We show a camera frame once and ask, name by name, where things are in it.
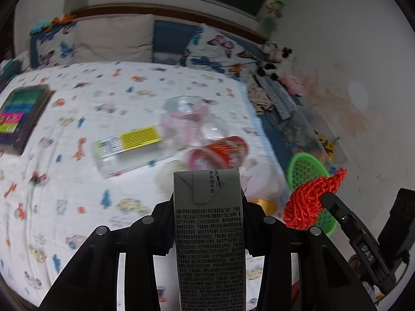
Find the red mesh net bag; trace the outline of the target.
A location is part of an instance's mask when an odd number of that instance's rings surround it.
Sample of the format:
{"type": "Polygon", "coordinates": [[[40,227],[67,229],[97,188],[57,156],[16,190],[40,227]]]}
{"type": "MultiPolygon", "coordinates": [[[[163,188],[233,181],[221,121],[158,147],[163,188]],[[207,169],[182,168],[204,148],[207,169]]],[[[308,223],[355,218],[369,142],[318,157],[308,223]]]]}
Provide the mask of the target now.
{"type": "Polygon", "coordinates": [[[347,170],[340,168],[332,176],[321,176],[298,186],[290,195],[283,211],[283,222],[289,228],[306,230],[318,220],[323,211],[324,194],[337,194],[347,170]]]}

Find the yellow sponge cake piece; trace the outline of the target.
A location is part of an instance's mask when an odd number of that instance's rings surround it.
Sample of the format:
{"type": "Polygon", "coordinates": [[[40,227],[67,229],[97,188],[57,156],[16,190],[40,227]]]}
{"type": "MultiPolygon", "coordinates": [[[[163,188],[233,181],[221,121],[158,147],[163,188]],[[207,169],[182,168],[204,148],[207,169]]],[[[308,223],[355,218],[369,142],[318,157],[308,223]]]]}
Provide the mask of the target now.
{"type": "Polygon", "coordinates": [[[257,199],[253,201],[253,203],[260,205],[267,216],[273,216],[277,210],[277,205],[275,202],[269,201],[264,198],[257,199]]]}

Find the clear bottle yellow label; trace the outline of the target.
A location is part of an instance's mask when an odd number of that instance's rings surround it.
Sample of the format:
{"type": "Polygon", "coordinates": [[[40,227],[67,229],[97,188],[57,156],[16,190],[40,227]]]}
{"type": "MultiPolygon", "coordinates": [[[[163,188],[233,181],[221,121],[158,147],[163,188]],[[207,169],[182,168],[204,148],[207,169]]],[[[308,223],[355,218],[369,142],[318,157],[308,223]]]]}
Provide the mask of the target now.
{"type": "Polygon", "coordinates": [[[148,126],[97,140],[92,153],[99,173],[110,178],[169,158],[175,149],[161,126],[148,126]]]}

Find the grey milk carton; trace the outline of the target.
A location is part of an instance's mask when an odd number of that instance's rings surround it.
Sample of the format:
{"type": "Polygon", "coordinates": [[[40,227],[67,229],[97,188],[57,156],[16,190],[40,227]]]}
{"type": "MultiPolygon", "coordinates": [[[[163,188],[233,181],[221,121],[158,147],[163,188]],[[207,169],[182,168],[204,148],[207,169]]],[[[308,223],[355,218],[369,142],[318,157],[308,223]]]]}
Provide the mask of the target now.
{"type": "Polygon", "coordinates": [[[174,174],[182,310],[245,310],[243,202],[238,169],[174,174]]]}

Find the red instant noodle cup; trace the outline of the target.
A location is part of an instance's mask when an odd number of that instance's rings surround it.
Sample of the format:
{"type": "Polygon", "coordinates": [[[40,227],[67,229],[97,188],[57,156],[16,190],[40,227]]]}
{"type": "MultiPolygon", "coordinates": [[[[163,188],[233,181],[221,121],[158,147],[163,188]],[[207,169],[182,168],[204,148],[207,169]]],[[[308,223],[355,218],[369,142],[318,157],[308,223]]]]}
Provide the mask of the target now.
{"type": "Polygon", "coordinates": [[[248,153],[249,146],[243,138],[229,136],[191,150],[187,155],[187,167],[190,170],[240,168],[248,153]]]}

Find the pink plastic snack bag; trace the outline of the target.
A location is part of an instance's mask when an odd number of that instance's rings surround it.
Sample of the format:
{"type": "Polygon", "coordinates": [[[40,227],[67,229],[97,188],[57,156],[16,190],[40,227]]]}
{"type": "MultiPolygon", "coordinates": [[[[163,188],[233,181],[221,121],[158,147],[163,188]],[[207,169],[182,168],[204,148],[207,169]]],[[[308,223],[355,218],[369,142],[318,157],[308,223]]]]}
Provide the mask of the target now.
{"type": "Polygon", "coordinates": [[[166,133],[174,133],[183,146],[201,146],[204,143],[201,127],[210,111],[201,97],[169,98],[162,109],[160,124],[166,133]]]}

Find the clear plastic dome lid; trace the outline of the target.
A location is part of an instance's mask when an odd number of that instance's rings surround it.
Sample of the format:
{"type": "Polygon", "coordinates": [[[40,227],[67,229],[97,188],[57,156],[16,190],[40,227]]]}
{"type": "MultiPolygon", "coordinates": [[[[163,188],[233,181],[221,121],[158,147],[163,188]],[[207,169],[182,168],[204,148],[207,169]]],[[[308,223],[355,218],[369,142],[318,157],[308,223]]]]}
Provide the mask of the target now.
{"type": "Polygon", "coordinates": [[[206,116],[200,124],[200,139],[206,145],[226,138],[229,134],[229,125],[216,115],[206,116]]]}

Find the yellow toy truck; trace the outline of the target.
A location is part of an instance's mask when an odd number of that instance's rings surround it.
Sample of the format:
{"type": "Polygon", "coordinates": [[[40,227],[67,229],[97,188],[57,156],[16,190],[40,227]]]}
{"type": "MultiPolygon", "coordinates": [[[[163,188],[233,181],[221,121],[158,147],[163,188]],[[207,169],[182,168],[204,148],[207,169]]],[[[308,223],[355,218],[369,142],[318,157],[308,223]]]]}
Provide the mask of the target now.
{"type": "Polygon", "coordinates": [[[338,141],[340,140],[340,138],[336,137],[334,140],[328,140],[326,139],[325,135],[320,134],[318,131],[315,131],[315,134],[317,136],[317,139],[323,146],[328,158],[331,161],[333,161],[335,159],[336,145],[338,141]]]}

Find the white cartoon print blanket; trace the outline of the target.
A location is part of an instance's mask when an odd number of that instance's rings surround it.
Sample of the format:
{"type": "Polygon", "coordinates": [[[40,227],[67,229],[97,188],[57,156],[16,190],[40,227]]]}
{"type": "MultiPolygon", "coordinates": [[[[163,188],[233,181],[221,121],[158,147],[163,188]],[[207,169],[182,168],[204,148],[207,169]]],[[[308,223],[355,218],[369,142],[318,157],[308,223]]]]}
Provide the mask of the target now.
{"type": "Polygon", "coordinates": [[[25,150],[1,151],[1,276],[39,306],[65,265],[100,226],[129,227],[170,197],[188,155],[225,139],[219,162],[248,191],[257,167],[281,166],[247,86],[223,74],[144,62],[91,62],[15,76],[1,109],[20,112],[32,86],[51,91],[25,150]]]}

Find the butterfly print pillow left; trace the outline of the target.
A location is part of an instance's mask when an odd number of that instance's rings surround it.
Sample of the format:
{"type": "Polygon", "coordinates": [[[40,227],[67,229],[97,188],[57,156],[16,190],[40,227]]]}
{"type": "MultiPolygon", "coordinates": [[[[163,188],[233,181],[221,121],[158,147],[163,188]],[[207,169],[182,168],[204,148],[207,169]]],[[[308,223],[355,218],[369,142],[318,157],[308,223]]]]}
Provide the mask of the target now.
{"type": "Polygon", "coordinates": [[[31,68],[54,67],[74,63],[76,23],[38,32],[30,38],[31,68]]]}

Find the butterfly print pillow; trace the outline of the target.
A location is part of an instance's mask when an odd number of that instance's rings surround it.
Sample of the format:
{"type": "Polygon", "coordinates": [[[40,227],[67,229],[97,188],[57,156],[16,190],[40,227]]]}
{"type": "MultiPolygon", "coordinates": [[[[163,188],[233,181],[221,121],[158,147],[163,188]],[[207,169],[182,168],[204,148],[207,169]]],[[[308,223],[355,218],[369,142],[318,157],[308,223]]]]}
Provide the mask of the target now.
{"type": "Polygon", "coordinates": [[[31,68],[54,67],[74,63],[76,23],[38,32],[30,38],[31,68]]]}
{"type": "Polygon", "coordinates": [[[258,58],[236,41],[206,24],[198,26],[179,64],[240,79],[244,72],[255,71],[258,58]]]}

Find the blue mattress sheet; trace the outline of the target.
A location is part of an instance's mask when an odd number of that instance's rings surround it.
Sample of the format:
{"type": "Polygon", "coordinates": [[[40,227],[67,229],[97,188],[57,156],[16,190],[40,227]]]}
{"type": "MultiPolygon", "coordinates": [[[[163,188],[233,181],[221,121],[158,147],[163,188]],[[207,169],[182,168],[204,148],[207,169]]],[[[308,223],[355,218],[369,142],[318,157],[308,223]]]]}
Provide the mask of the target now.
{"type": "MultiPolygon", "coordinates": [[[[255,82],[258,85],[254,76],[257,74],[258,63],[263,61],[264,59],[258,47],[261,44],[256,44],[251,41],[243,41],[240,39],[238,39],[237,42],[244,48],[248,49],[254,56],[258,58],[256,70],[251,72],[245,72],[243,74],[243,81],[245,82],[247,87],[249,83],[253,82],[255,82]]],[[[291,152],[288,150],[285,143],[283,142],[283,133],[281,128],[282,120],[279,114],[277,113],[276,108],[274,108],[272,112],[265,112],[263,115],[260,115],[259,117],[262,122],[262,127],[265,132],[265,135],[267,136],[268,140],[272,145],[276,158],[279,160],[281,167],[283,169],[287,169],[288,163],[291,159],[291,152]]]]}

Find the beige pillow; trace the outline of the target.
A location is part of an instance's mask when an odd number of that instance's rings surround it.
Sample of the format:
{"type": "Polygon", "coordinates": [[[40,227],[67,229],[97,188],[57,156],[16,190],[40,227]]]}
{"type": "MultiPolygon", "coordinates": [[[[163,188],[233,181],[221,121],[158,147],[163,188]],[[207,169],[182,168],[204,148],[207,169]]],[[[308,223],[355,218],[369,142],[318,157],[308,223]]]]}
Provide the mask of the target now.
{"type": "Polygon", "coordinates": [[[152,62],[152,15],[90,18],[74,30],[74,62],[152,62]]]}

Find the butterfly print pillow right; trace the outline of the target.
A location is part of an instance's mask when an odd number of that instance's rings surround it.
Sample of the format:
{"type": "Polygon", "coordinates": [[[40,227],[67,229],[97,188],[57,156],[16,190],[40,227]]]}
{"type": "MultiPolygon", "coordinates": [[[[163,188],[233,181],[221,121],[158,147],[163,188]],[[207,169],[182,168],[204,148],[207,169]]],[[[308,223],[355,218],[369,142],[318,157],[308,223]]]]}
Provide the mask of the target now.
{"type": "Polygon", "coordinates": [[[244,72],[255,71],[258,58],[236,41],[206,24],[198,26],[179,64],[240,79],[244,72]]]}

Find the colourful paper wall decoration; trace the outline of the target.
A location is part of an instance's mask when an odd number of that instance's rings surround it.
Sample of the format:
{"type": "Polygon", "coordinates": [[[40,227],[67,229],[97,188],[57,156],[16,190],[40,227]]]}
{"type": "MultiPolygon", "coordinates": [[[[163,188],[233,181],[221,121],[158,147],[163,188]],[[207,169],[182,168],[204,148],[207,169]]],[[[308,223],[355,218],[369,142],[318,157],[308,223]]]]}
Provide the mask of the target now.
{"type": "Polygon", "coordinates": [[[266,0],[260,14],[260,30],[264,37],[276,31],[278,20],[283,17],[286,4],[283,0],[266,0]]]}

